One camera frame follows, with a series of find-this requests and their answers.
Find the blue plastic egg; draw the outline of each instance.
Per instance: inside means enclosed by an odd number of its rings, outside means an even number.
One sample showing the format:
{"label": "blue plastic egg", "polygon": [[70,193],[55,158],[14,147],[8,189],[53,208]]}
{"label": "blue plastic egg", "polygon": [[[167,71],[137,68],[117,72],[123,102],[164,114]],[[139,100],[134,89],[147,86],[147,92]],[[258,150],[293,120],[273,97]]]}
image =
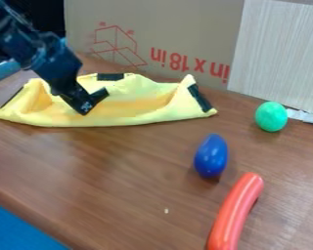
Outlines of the blue plastic egg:
{"label": "blue plastic egg", "polygon": [[215,177],[224,171],[227,158],[228,149],[225,140],[217,134],[211,134],[199,146],[194,166],[202,177]]}

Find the black patch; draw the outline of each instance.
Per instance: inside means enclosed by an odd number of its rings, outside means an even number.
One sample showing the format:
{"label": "black patch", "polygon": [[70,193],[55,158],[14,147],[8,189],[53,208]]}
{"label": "black patch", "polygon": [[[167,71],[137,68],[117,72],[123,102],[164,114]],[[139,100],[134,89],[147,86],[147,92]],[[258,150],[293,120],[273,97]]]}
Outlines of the black patch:
{"label": "black patch", "polygon": [[196,101],[201,106],[201,110],[203,112],[208,112],[212,109],[211,103],[204,97],[203,94],[199,91],[199,86],[197,84],[194,84],[188,88],[188,91],[190,94],[192,94],[193,98],[196,99]]}
{"label": "black patch", "polygon": [[107,98],[109,96],[109,92],[106,88],[102,88],[96,92],[94,92],[92,95],[90,95],[91,99],[97,104],[101,100]]}
{"label": "black patch", "polygon": [[98,81],[118,81],[124,78],[124,74],[104,74],[104,73],[98,73],[97,74],[97,80]]}
{"label": "black patch", "polygon": [[0,108],[4,107],[6,104],[8,104],[9,101],[12,100],[12,98],[14,98],[21,90],[22,90],[23,87],[21,87],[20,89],[18,89],[18,91],[12,96],[10,97],[3,105],[1,105]]}

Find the red curved object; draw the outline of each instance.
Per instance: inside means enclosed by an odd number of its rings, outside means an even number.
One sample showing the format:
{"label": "red curved object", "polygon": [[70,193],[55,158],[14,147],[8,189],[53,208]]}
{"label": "red curved object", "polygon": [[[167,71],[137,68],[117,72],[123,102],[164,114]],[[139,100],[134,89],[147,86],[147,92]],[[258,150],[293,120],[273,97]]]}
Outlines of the red curved object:
{"label": "red curved object", "polygon": [[246,217],[263,190],[262,178],[245,173],[219,209],[207,241],[207,250],[236,250]]}

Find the table surface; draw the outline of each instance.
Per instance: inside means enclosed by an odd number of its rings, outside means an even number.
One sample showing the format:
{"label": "table surface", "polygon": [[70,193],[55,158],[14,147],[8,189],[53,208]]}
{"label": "table surface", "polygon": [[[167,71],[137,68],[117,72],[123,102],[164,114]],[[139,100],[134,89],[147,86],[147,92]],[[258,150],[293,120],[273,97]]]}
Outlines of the table surface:
{"label": "table surface", "polygon": [[[0,105],[30,77],[1,81]],[[266,133],[253,124],[260,100],[203,92],[218,115],[112,128],[0,120],[0,204],[74,249],[198,250],[232,185],[252,171],[265,189],[239,249],[313,249],[313,125],[291,120]],[[219,182],[192,167],[209,133],[230,150]]]}

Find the yellow fabric bag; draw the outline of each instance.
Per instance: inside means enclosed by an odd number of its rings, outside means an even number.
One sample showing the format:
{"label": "yellow fabric bag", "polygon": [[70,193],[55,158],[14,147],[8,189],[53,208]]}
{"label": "yellow fabric bag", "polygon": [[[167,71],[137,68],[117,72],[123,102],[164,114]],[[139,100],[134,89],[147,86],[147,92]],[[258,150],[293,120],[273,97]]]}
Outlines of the yellow fabric bag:
{"label": "yellow fabric bag", "polygon": [[0,108],[0,118],[42,127],[101,127],[207,117],[217,112],[201,96],[192,75],[181,83],[156,83],[139,74],[125,74],[117,81],[98,81],[97,76],[77,78],[89,94],[102,87],[110,94],[85,116],[52,96],[45,81],[30,79]]}

